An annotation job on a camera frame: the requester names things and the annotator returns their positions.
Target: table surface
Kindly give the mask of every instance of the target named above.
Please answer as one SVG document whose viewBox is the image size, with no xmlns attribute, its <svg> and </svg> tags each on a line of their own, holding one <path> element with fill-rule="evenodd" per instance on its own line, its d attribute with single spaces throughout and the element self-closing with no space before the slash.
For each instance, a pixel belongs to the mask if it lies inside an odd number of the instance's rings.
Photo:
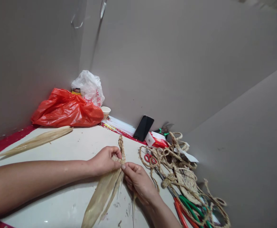
<svg viewBox="0 0 277 228">
<path fill-rule="evenodd" d="M 49 130 L 51 129 L 37 128 L 2 152 Z M 74 128 L 71 133 L 52 141 L 51 144 L 47 143 L 6 159 L 0 157 L 0 166 L 36 160 L 89 160 L 105 146 L 118 146 L 118 138 L 119 134 L 101 126 Z M 123 137 L 123 141 L 126 161 L 143 166 L 138 155 L 138 149 L 142 144 L 125 137 Z M 154 177 L 158 183 L 161 183 L 158 175 L 154 175 Z M 81 227 L 85 210 L 95 191 L 97 182 L 98 179 L 95 179 L 94 182 L 81 181 L 67 185 L 51 192 L 51 194 L 39 197 L 1 221 L 15 228 Z M 160 195 L 177 217 L 174 200 L 169 191 L 161 188 Z M 139 206 L 135 208 L 134 227 L 152 227 L 142 209 Z M 132 194 L 123 184 L 105 219 L 99 224 L 97 221 L 94 227 L 117 227 L 120 221 L 122 221 L 121 228 L 133 227 L 132 216 Z"/>
</svg>

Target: white plastic bag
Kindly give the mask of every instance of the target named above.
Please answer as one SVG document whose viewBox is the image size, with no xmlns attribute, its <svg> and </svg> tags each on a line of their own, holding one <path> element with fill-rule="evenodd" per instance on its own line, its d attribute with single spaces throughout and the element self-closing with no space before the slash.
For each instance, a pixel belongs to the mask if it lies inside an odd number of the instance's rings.
<svg viewBox="0 0 277 228">
<path fill-rule="evenodd" d="M 93 102 L 95 106 L 101 107 L 105 97 L 101 86 L 100 77 L 93 75 L 90 71 L 83 70 L 71 84 L 72 89 L 81 89 L 82 97 L 87 103 Z"/>
</svg>

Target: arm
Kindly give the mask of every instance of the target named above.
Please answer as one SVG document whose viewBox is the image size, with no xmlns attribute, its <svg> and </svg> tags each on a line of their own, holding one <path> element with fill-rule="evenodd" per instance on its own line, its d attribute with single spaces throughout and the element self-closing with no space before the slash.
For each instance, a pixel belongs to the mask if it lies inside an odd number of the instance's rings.
<svg viewBox="0 0 277 228">
<path fill-rule="evenodd" d="M 164 203 L 152 180 L 140 165 L 127 162 L 122 165 L 127 186 L 134 192 L 146 207 L 156 228 L 179 227 L 180 223 L 169 207 Z"/>
<path fill-rule="evenodd" d="M 28 161 L 0 166 L 0 216 L 23 203 L 76 180 L 100 176 L 120 168 L 113 155 L 118 147 L 105 147 L 88 161 Z"/>
</svg>

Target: wire hook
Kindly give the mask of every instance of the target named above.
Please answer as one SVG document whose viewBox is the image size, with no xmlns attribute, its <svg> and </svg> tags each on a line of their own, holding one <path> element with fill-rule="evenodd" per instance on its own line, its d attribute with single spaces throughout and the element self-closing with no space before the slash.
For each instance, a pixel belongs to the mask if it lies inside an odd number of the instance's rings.
<svg viewBox="0 0 277 228">
<path fill-rule="evenodd" d="M 73 15 L 73 18 L 72 18 L 72 20 L 71 20 L 71 24 L 72 24 L 73 28 L 77 28 L 77 29 L 78 29 L 78 28 L 80 28 L 80 27 L 83 25 L 84 21 L 82 21 L 82 23 L 81 23 L 80 26 L 75 27 L 75 25 L 74 25 L 74 23 L 73 23 L 73 20 L 74 20 L 74 18 L 75 18 L 75 15 L 76 15 L 76 14 Z"/>
</svg>

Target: red and white box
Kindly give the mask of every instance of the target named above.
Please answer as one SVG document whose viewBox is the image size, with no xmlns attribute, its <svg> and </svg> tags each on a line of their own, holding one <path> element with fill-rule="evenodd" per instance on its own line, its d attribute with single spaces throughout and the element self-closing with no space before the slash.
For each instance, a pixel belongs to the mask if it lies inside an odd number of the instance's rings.
<svg viewBox="0 0 277 228">
<path fill-rule="evenodd" d="M 168 147 L 165 136 L 163 136 L 159 133 L 153 132 L 153 131 L 148 132 L 148 134 L 145 138 L 145 141 L 146 141 L 147 145 L 150 148 L 154 148 L 154 147 L 165 148 L 165 147 Z"/>
</svg>

